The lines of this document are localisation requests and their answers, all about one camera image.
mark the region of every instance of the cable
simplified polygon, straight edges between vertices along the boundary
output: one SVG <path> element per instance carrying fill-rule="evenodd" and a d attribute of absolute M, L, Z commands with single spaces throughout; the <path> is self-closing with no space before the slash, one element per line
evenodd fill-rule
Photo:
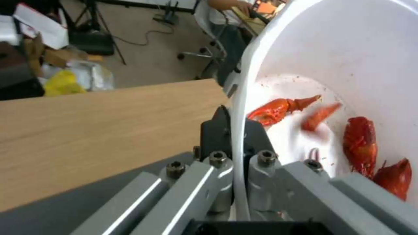
<path fill-rule="evenodd" d="M 163 23 L 163 22 L 159 22 L 159 23 L 160 23 L 160 24 L 162 24 L 162 25 L 165 25 L 165 26 L 169 27 L 169 28 L 170 28 L 170 31 L 169 31 L 169 32 L 158 31 L 158 30 L 150 30 L 150 31 L 147 31 L 147 32 L 145 33 L 145 43 L 135 43 L 135 42 L 131 42 L 131 41 L 125 40 L 125 39 L 123 39 L 123 38 L 121 38 L 121 37 L 118 37 L 118 36 L 115 36 L 115 35 L 112 35 L 112 36 L 113 36 L 114 38 L 117 38 L 117 39 L 121 40 L 122 42 L 125 42 L 125 43 L 128 43 L 128 44 L 131 44 L 131 45 L 135 45 L 135 46 L 146 46 L 146 45 L 148 45 L 148 44 L 149 44 L 148 35 L 149 35 L 150 33 L 161 33 L 161 34 L 173 34 L 173 33 L 174 33 L 174 28 L 173 28 L 171 25 L 166 24 L 166 23 Z"/>

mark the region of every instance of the light wood surface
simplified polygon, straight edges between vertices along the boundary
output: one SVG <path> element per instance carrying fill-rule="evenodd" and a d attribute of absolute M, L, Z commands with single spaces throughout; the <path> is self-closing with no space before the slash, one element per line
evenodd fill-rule
<path fill-rule="evenodd" d="M 212 79 L 0 102 L 0 211 L 192 151 Z"/>
<path fill-rule="evenodd" d="M 262 22 L 259 18 L 251 19 L 250 17 L 244 15 L 237 7 L 232 7 L 234 14 L 242 21 L 244 27 L 253 35 L 258 36 L 263 29 L 265 28 L 265 23 Z"/>

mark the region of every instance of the person's arm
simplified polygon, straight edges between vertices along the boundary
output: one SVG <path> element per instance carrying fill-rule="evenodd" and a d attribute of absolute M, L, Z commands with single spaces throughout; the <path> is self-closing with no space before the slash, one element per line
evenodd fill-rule
<path fill-rule="evenodd" d="M 249 8 L 251 4 L 239 0 L 208 0 L 208 4 L 211 8 L 216 10 L 230 10 L 232 7 L 237 7 L 245 15 L 249 15 Z"/>

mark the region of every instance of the cooked crayfish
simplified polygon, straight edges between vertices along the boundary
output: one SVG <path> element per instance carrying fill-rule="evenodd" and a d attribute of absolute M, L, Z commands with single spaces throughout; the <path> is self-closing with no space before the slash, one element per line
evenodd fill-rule
<path fill-rule="evenodd" d="M 280 122 L 287 112 L 294 112 L 296 110 L 302 111 L 304 108 L 321 98 L 316 95 L 305 99 L 275 99 L 269 103 L 252 111 L 248 115 L 248 119 L 256 120 L 263 126 L 270 126 Z"/>
<path fill-rule="evenodd" d="M 343 139 L 343 151 L 348 161 L 363 176 L 372 179 L 377 156 L 376 132 L 373 122 L 365 117 L 348 120 Z"/>
<path fill-rule="evenodd" d="M 314 132 L 322 121 L 331 116 L 340 107 L 341 103 L 335 103 L 317 109 L 302 122 L 302 130 Z"/>
<path fill-rule="evenodd" d="M 385 167 L 383 163 L 373 178 L 373 181 L 390 193 L 406 200 L 406 194 L 411 184 L 412 169 L 409 160 L 404 158 L 395 165 Z"/>

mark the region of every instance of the yellow bag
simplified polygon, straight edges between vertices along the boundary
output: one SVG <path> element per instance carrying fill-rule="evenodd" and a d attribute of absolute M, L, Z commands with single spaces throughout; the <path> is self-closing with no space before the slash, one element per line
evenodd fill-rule
<path fill-rule="evenodd" d="M 52 76 L 44 86 L 45 96 L 58 96 L 74 93 L 86 93 L 76 79 L 76 75 L 69 70 L 61 70 Z"/>

